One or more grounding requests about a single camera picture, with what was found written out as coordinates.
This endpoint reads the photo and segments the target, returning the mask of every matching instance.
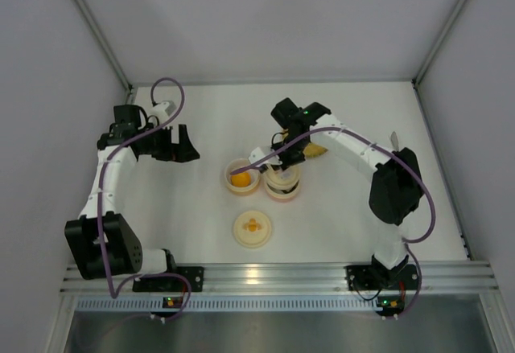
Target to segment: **cable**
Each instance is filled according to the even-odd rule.
[[[157,102],[155,102],[155,98],[154,98],[155,87],[158,86],[159,84],[161,84],[163,81],[173,82],[174,84],[177,85],[177,87],[179,89],[183,89],[183,85],[181,85],[178,80],[174,80],[171,77],[162,77],[162,78],[158,79],[157,81],[154,82],[154,84],[152,84],[152,88],[150,88],[150,101],[152,101],[152,106],[156,106],[158,104]]]
[[[143,116],[145,117],[145,124],[143,126],[147,126],[148,125],[148,115],[146,114],[146,110],[144,108],[142,108],[141,106],[139,105],[136,105],[138,106],[139,108],[139,111],[143,114]]]
[[[159,125],[159,119],[158,119],[158,117],[157,117],[157,116],[155,116],[154,114],[151,114],[151,115],[148,117],[148,119],[150,120],[152,117],[153,117],[153,118],[155,118],[155,124],[156,124],[156,125]]]
[[[277,132],[277,133],[274,133],[272,135],[272,141],[271,141],[271,145],[270,146],[273,146],[274,145],[274,139],[275,139],[275,136],[279,135],[279,134],[282,134],[282,132]]]
[[[415,294],[413,294],[413,297],[410,300],[410,303],[408,303],[408,306],[406,306],[404,308],[404,310],[402,311],[402,313],[400,313],[398,315],[398,317],[401,317],[401,316],[404,317],[406,314],[408,314],[411,311],[411,309],[413,309],[413,306],[414,306],[415,302],[418,300],[418,296],[420,295],[420,290],[422,289],[422,269],[420,267],[420,263],[418,262],[418,259],[415,256],[415,254],[413,254],[413,252],[411,251],[410,245],[407,243],[404,243],[404,246],[406,247],[406,251],[408,252],[408,254],[410,254],[410,257],[411,257],[411,259],[413,259],[413,262],[415,263],[415,267],[417,268],[418,284],[417,284],[417,289],[415,290]]]
[[[111,266],[109,264],[109,258],[108,258],[108,255],[107,255],[107,248],[105,247],[104,224],[102,223],[102,215],[104,215],[103,208],[102,208],[102,195],[103,195],[103,190],[104,190],[105,172],[107,171],[107,167],[109,165],[109,162],[114,158],[114,156],[116,156],[116,154],[120,150],[122,150],[123,148],[129,146],[133,142],[136,142],[140,138],[144,138],[144,137],[146,137],[146,136],[148,136],[150,134],[153,134],[154,132],[157,132],[158,130],[164,128],[165,126],[170,124],[172,121],[174,121],[175,118],[177,116],[179,116],[179,113],[181,112],[181,110],[183,110],[184,98],[185,98],[184,97],[184,88],[183,88],[183,86],[178,81],[173,80],[172,78],[163,77],[163,78],[160,78],[159,80],[155,81],[154,85],[152,85],[152,88],[150,89],[150,98],[152,100],[154,99],[154,89],[155,89],[155,86],[157,84],[159,84],[160,82],[164,81],[164,80],[171,80],[174,84],[176,84],[179,87],[179,91],[180,91],[180,104],[179,104],[179,107],[177,108],[177,110],[175,111],[175,113],[168,120],[163,122],[162,124],[157,125],[154,128],[147,130],[146,132],[140,133],[140,134],[134,136],[133,138],[130,138],[130,139],[124,141],[119,146],[117,146],[113,150],[113,152],[111,152],[109,154],[109,156],[105,160],[104,164],[102,164],[102,168],[101,168],[100,175],[99,175],[99,178],[98,178],[98,194],[97,194],[97,230],[98,230],[98,240],[99,240],[99,243],[100,243],[100,250],[101,250],[101,255],[102,255],[102,261],[104,263],[105,279],[107,280],[107,286],[109,288],[109,294],[111,295],[111,298],[116,298],[119,295],[122,286],[126,283],[127,280],[133,279],[132,278],[133,276],[129,277],[129,278],[126,278],[122,282],[122,284],[120,284],[118,286],[117,289],[114,288],[113,275],[111,274]]]
[[[348,136],[350,136],[352,138],[355,138],[356,140],[358,140],[360,142],[363,142],[367,146],[371,146],[372,148],[374,148],[378,152],[381,152],[382,154],[388,156],[389,158],[393,159],[397,164],[399,164],[402,168],[404,168],[410,174],[410,176],[415,180],[415,182],[417,182],[417,184],[422,189],[424,195],[426,196],[427,202],[429,203],[429,209],[431,211],[431,221],[430,221],[430,224],[429,224],[429,228],[427,229],[427,231],[426,231],[426,233],[424,235],[420,236],[417,239],[406,239],[406,238],[403,237],[402,240],[405,243],[407,243],[407,244],[420,243],[420,242],[423,242],[424,240],[426,240],[431,235],[433,230],[435,230],[435,224],[436,224],[435,201],[433,200],[433,198],[431,196],[431,193],[427,189],[427,187],[424,184],[424,182],[418,177],[418,175],[405,162],[403,162],[400,158],[395,156],[395,154],[392,154],[388,150],[384,150],[383,148],[381,148],[377,144],[374,144],[374,143],[370,142],[366,138],[362,137],[358,133],[352,132],[351,130],[347,130],[347,129],[341,130],[341,128],[338,128],[338,127],[335,127],[335,126],[327,126],[327,127],[323,127],[323,128],[316,128],[316,129],[310,130],[309,132],[306,132],[306,133],[303,133],[303,134],[299,135],[298,137],[293,139],[291,142],[288,142],[286,145],[282,146],[278,150],[275,150],[271,154],[267,154],[264,158],[260,158],[259,160],[257,160],[256,162],[253,162],[252,164],[250,164],[248,166],[244,166],[242,168],[238,168],[237,170],[233,170],[231,172],[231,174],[240,174],[241,172],[245,172],[247,170],[254,170],[254,169],[257,168],[258,165],[262,164],[263,162],[265,162],[269,158],[272,158],[273,156],[276,156],[276,155],[280,154],[281,152],[287,150],[291,146],[295,145],[297,142],[299,142],[299,141],[303,140],[304,138],[312,135],[313,133],[319,133],[319,132],[341,132],[341,133],[345,133]]]
[[[118,286],[118,289],[117,289],[117,295],[120,293],[120,290],[122,289],[123,285],[129,281],[132,281],[133,279],[135,278],[138,278],[138,277],[142,277],[142,276],[145,276],[146,278],[157,278],[157,277],[172,277],[172,278],[176,278],[176,279],[179,279],[181,280],[184,284],[185,284],[185,287],[186,287],[186,290],[184,291],[187,291],[187,297],[186,297],[186,300],[182,300],[182,303],[181,303],[181,307],[175,312],[173,313],[172,316],[170,317],[164,317],[165,321],[171,321],[172,319],[176,319],[178,318],[183,312],[184,312],[184,309],[186,309],[187,307],[187,304],[190,302],[190,297],[192,295],[192,285],[190,284],[190,282],[185,278],[183,277],[182,275],[179,275],[179,274],[175,274],[175,273],[160,273],[160,274],[135,274],[135,275],[132,275],[130,277],[127,277],[126,279],[124,279],[122,281],[122,283],[120,283],[120,285]],[[143,317],[149,317],[149,314],[141,314],[141,313],[137,313],[137,314],[131,314],[131,315],[128,315],[127,317],[124,317],[122,318],[120,321],[116,322],[114,325],[112,325],[107,331],[105,331],[104,333],[102,333],[100,336],[96,337],[94,342],[93,343],[90,343],[89,345],[85,346],[81,341],[80,339],[78,338],[78,333],[76,332],[76,342],[77,342],[77,345],[79,346],[79,348],[82,350],[82,351],[87,351],[87,350],[90,350],[92,348],[94,348],[102,339],[104,339],[105,337],[107,337],[107,335],[111,334],[114,330],[116,330],[118,327],[120,327],[122,324],[124,324],[125,322],[127,321],[130,321],[131,319],[135,319],[135,318],[143,318]]]
[[[352,285],[352,288],[356,291],[357,295],[360,296],[360,298],[365,301],[365,302],[370,302],[370,301],[373,301],[374,299],[376,299],[377,297],[379,297],[379,294],[381,294],[381,291],[383,291],[383,289],[379,289],[377,291],[377,293],[375,293],[372,297],[370,298],[365,298],[361,295],[360,293],[360,290],[357,289],[357,287],[355,287],[355,285]]]

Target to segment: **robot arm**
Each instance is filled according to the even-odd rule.
[[[418,207],[422,197],[420,186],[405,169],[383,153],[393,154],[392,150],[384,147],[380,147],[382,151],[374,149],[379,146],[372,145],[347,128],[331,114],[331,110],[319,103],[315,102],[301,109],[286,98],[275,106],[271,114],[288,134],[283,141],[274,143],[271,148],[258,147],[250,154],[250,162],[256,162],[297,140],[277,156],[269,158],[263,165],[260,164],[261,171],[266,169],[267,164],[274,169],[285,170],[304,161],[303,150],[311,140],[353,165],[371,183],[369,206],[383,222],[379,226],[379,241],[374,250],[372,265],[377,273],[377,280],[385,287],[390,285],[408,260],[398,226]],[[394,154],[420,176],[413,151],[404,148]]]
[[[79,219],[66,223],[64,234],[84,279],[105,277],[97,230],[99,215],[104,226],[103,237],[112,275],[163,273],[174,269],[175,262],[168,250],[142,248],[122,215],[125,193],[139,156],[147,154],[159,161],[190,162],[200,155],[191,144],[185,125],[179,125],[179,143],[171,142],[171,127],[167,126],[112,155],[123,142],[155,128],[159,121],[166,121],[175,111],[175,105],[166,101],[154,106],[150,115],[156,120],[155,123],[150,122],[146,115],[142,123],[141,111],[142,108],[137,105],[114,107],[115,122],[109,127],[109,132],[102,134],[97,142],[97,174],[86,205],[80,212]],[[107,162],[109,166],[105,168],[100,191],[101,173]],[[99,192],[101,212],[97,205]]]

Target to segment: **yellow object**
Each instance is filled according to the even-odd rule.
[[[287,131],[282,132],[282,138],[284,139],[286,136],[288,136]],[[306,148],[304,148],[304,156],[306,158],[317,158],[322,154],[325,154],[328,150],[326,148],[323,148],[322,146],[317,146],[315,143],[310,142],[307,144]]]
[[[249,220],[248,223],[245,223],[243,228],[245,230],[249,230],[250,232],[254,232],[256,230],[261,230],[263,226],[261,226],[259,223],[256,222],[254,218],[252,218],[251,220]]]
[[[247,248],[258,248],[272,235],[272,223],[259,211],[247,211],[237,217],[233,225],[234,238]]]
[[[241,172],[240,174],[231,175],[231,184],[235,187],[243,188],[248,187],[252,182],[249,172]]]

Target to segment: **metal frame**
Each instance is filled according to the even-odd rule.
[[[447,21],[443,24],[442,30],[438,33],[436,40],[433,42],[433,47],[430,49],[426,58],[424,59],[422,66],[418,70],[417,75],[414,78],[414,83],[416,85],[420,84],[426,75],[427,71],[431,67],[431,64],[435,60],[439,51],[442,49],[443,44],[447,41],[449,35],[454,29],[456,22],[458,21],[460,15],[463,13],[465,7],[470,2],[470,0],[458,0],[456,4],[452,7],[452,11],[447,17]]]
[[[350,291],[344,268],[348,265],[354,264],[207,264],[204,291],[192,294],[185,311],[373,312],[373,303],[364,302]],[[421,295],[480,295],[496,348],[515,351],[515,334],[488,262],[426,262],[421,263],[421,269]],[[123,278],[115,277],[115,285]],[[60,311],[47,344],[48,352],[63,351],[76,311],[174,311],[163,309],[163,297],[177,295],[133,293],[127,285],[113,300],[105,280],[85,281],[76,265],[68,266],[60,292]]]
[[[102,32],[102,29],[98,21],[95,19],[93,12],[89,8],[88,3],[86,2],[86,0],[72,0],[72,2],[75,4],[77,10],[79,11],[79,14],[82,16],[82,19],[86,24],[86,27],[89,29],[89,31],[91,31],[91,34],[93,35],[93,38],[95,39],[95,42],[97,43],[98,47],[101,49],[102,53],[104,53],[105,59],[107,60],[111,68],[114,70],[114,74],[116,74],[116,77],[120,80],[120,83],[122,84],[126,92],[130,93],[132,85],[129,83],[129,80],[127,79],[127,76],[124,73],[122,66],[118,62],[118,59],[116,58],[113,49],[109,45],[109,42],[105,37],[104,33]]]
[[[86,0],[72,0],[91,31],[123,88],[127,102],[132,102],[134,87],[117,60],[108,39]],[[447,192],[459,223],[461,214],[449,178],[446,177],[441,151],[434,143],[426,119],[418,85],[447,41],[460,15],[470,0],[458,0],[435,38],[431,50],[413,79],[414,91],[422,116],[444,175]],[[204,292],[192,295],[192,304],[185,311],[372,311],[371,304],[356,299],[348,289],[344,266],[334,264],[299,265],[205,265]],[[501,294],[487,262],[440,262],[422,264],[421,295],[479,294],[486,322],[499,351],[515,351],[515,333],[509,321]],[[115,284],[121,280],[115,277]],[[75,311],[149,311],[162,303],[168,293],[132,293],[127,286],[119,300],[107,295],[105,281],[84,281],[76,266],[68,267],[61,287],[61,303],[45,351],[63,351]]]
[[[348,287],[345,266],[355,263],[309,264],[221,264],[204,265],[204,288],[192,298],[216,296],[320,296],[354,294]],[[474,294],[498,290],[488,262],[427,262],[421,263],[421,294]],[[113,277],[115,285],[127,276]],[[70,265],[60,289],[63,296],[109,295],[105,280],[84,280],[75,265]],[[131,285],[122,289],[123,296],[141,297]],[[173,295],[158,293],[155,296]]]

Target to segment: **round lid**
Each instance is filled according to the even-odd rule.
[[[259,211],[247,211],[237,217],[233,234],[239,244],[257,248],[268,242],[272,235],[272,223],[268,216]]]
[[[266,182],[273,188],[288,189],[295,185],[300,179],[299,166],[291,166],[287,170],[271,170],[265,172]]]

